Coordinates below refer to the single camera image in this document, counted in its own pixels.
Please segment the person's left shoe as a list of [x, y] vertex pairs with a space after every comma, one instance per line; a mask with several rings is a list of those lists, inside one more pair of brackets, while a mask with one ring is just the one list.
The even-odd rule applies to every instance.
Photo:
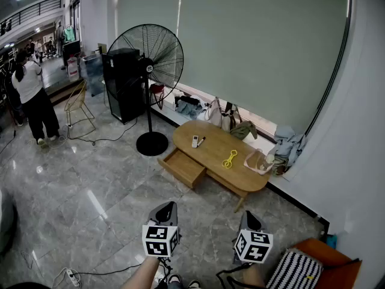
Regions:
[[178, 274], [172, 274], [168, 277], [167, 289], [184, 289], [182, 280]]

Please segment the pink transparent tote bag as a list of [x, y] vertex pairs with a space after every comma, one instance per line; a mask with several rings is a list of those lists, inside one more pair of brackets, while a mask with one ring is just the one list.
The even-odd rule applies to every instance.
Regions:
[[266, 156], [261, 149], [256, 149], [246, 157], [244, 166], [260, 175], [264, 175], [272, 169], [274, 164], [269, 165], [265, 161]]

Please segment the oval wooden coffee table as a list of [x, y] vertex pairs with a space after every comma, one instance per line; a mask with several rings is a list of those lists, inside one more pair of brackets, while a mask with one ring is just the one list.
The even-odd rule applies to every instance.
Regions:
[[[198, 142], [206, 137], [196, 148], [192, 148], [194, 135], [199, 137]], [[205, 175], [239, 196], [235, 211], [240, 209], [249, 193], [263, 189], [270, 178], [269, 173], [260, 175], [244, 166], [244, 160], [255, 148], [208, 122], [192, 120], [184, 123], [175, 129], [173, 143], [175, 148], [205, 167]], [[231, 150], [237, 150], [238, 154], [232, 160], [232, 167], [226, 169], [221, 163], [229, 157]]]

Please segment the yellow plastic tongs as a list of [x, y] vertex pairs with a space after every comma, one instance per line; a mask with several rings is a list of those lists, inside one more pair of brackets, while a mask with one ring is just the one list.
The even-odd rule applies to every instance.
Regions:
[[223, 160], [221, 165], [226, 169], [231, 168], [232, 167], [232, 160], [237, 156], [237, 154], [238, 154], [237, 150], [231, 150], [229, 157], [227, 159]]

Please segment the black pedestal fan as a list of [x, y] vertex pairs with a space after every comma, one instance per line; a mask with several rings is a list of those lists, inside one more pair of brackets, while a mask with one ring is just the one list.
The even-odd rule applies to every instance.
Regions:
[[109, 51], [132, 48], [140, 51], [138, 69], [143, 80], [143, 100], [147, 114], [148, 130], [136, 141], [137, 151], [145, 156], [157, 156], [168, 148], [166, 136], [152, 128], [151, 108], [160, 105], [164, 92], [153, 94], [151, 84], [163, 84], [164, 88], [176, 88], [184, 64], [182, 45], [168, 28], [145, 23], [134, 26], [121, 33], [110, 46]]

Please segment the black and white striped cushion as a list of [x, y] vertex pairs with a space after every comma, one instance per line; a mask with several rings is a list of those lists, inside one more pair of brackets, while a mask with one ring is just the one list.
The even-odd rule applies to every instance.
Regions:
[[268, 281], [267, 289], [314, 289], [323, 264], [297, 249], [288, 249]]

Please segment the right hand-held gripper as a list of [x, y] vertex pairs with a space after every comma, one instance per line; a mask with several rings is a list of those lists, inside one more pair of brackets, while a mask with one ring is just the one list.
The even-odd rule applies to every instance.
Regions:
[[244, 211], [240, 229], [235, 242], [239, 260], [245, 263], [264, 263], [273, 248], [273, 235], [262, 232], [266, 230], [265, 223], [252, 212]]

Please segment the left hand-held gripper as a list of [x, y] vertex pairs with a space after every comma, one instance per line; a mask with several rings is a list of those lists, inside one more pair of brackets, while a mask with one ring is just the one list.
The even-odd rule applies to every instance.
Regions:
[[177, 203], [169, 201], [160, 204], [151, 210], [148, 220], [151, 220], [150, 223], [142, 226], [142, 242], [146, 256], [172, 257], [180, 240]]

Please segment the olive green bag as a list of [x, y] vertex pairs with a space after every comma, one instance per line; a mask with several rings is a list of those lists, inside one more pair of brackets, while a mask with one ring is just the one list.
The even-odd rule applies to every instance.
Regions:
[[230, 130], [230, 134], [240, 140], [245, 139], [249, 133], [255, 140], [257, 139], [257, 129], [251, 121], [243, 121]]

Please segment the light blue crumpled garment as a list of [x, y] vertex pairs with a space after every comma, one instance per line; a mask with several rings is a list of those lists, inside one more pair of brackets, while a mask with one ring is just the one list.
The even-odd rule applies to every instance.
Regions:
[[268, 154], [275, 155], [272, 173], [276, 176], [287, 172], [302, 153], [307, 138], [304, 134], [296, 134], [290, 126], [278, 126], [274, 134], [275, 146]]

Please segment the wooden drawer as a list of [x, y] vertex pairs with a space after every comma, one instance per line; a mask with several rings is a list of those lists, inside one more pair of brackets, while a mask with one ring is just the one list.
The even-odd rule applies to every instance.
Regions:
[[158, 158], [158, 163], [189, 188], [194, 188], [206, 174], [205, 167], [178, 148], [175, 148], [165, 158]]

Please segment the white power strip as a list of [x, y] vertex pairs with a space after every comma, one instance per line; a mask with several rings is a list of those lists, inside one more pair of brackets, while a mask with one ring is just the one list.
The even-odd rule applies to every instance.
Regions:
[[66, 269], [66, 275], [69, 277], [70, 281], [76, 288], [81, 287], [81, 279], [76, 276], [76, 272], [74, 272], [72, 269]]

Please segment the teal hanging garment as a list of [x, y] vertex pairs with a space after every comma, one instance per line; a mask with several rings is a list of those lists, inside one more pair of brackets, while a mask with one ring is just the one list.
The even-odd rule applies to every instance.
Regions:
[[63, 38], [65, 43], [74, 42], [76, 40], [74, 29], [71, 25], [67, 26], [63, 31]]

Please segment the person's left forearm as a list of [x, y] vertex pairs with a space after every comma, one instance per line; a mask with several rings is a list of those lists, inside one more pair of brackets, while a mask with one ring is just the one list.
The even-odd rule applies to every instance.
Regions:
[[151, 289], [160, 260], [148, 256], [120, 289]]

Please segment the black metal railing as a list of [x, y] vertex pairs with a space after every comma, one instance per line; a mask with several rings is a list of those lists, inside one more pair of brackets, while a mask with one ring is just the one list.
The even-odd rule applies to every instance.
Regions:
[[0, 22], [0, 35], [4, 35], [30, 19], [46, 14], [49, 11], [58, 10], [62, 5], [63, 0], [44, 0], [24, 8]]

